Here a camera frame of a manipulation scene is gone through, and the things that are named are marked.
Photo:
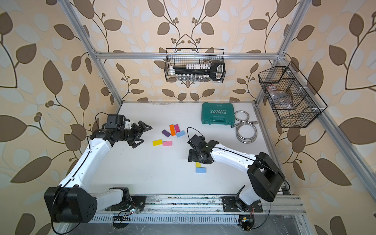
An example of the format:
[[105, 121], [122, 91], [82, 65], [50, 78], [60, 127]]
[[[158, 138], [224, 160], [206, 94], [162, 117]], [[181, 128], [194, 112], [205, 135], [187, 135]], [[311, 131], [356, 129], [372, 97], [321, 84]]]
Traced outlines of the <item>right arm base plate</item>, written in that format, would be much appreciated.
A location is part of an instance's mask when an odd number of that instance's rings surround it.
[[224, 196], [221, 198], [224, 212], [263, 212], [261, 201], [247, 205], [235, 196]]

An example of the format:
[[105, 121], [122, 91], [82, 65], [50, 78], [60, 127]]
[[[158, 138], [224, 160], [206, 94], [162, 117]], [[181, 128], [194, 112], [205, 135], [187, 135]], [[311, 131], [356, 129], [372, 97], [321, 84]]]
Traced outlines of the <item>large yellow block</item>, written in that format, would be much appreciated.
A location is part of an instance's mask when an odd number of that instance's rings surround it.
[[153, 146], [161, 146], [163, 144], [163, 140], [155, 140], [152, 142]]

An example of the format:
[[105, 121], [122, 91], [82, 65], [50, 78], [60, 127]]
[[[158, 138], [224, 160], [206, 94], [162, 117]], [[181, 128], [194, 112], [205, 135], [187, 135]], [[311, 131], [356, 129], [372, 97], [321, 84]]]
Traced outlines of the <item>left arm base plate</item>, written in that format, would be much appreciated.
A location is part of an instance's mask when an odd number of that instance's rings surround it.
[[129, 198], [124, 199], [119, 204], [110, 206], [105, 209], [105, 211], [111, 212], [131, 212], [132, 209], [135, 213], [141, 213], [146, 205], [146, 196], [144, 195], [131, 195]]

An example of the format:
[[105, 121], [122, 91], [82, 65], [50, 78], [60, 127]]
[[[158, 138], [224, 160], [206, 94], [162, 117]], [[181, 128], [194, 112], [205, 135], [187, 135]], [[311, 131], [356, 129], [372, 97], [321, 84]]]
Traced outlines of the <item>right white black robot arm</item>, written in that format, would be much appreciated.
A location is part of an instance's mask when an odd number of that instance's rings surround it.
[[205, 141], [203, 136], [194, 135], [188, 141], [189, 162], [210, 165], [214, 162], [234, 167], [247, 174], [249, 186], [243, 186], [235, 196], [237, 209], [250, 210], [251, 205], [261, 199], [271, 203], [275, 200], [285, 176], [268, 154], [247, 154], [230, 149], [217, 141]]

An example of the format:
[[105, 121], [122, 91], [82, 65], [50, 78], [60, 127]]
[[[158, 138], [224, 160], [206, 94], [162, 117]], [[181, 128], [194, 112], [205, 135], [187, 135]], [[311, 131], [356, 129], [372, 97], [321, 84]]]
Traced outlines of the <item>purple block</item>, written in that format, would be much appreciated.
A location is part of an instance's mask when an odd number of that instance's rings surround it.
[[170, 134], [168, 131], [166, 131], [166, 130], [163, 130], [163, 131], [162, 131], [162, 134], [163, 134], [164, 136], [166, 136], [167, 138], [171, 136], [171, 134]]

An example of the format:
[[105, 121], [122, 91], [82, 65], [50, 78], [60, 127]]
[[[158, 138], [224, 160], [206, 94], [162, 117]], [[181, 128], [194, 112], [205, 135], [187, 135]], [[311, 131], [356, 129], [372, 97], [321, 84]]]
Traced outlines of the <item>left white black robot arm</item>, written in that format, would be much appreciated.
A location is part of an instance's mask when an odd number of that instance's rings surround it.
[[107, 122], [95, 130], [85, 152], [57, 187], [49, 187], [44, 194], [53, 223], [88, 223], [95, 214], [111, 206], [122, 210], [135, 204], [128, 188], [114, 187], [103, 193], [88, 192], [102, 160], [115, 143], [126, 142], [132, 148], [141, 145], [142, 134], [152, 130], [142, 121], [131, 123], [124, 115], [109, 115]]

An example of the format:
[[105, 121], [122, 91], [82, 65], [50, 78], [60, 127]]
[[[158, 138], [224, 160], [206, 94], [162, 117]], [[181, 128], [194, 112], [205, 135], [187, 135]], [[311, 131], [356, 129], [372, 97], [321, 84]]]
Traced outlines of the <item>pink block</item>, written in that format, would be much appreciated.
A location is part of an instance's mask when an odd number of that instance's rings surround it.
[[173, 141], [163, 141], [163, 146], [172, 146]]

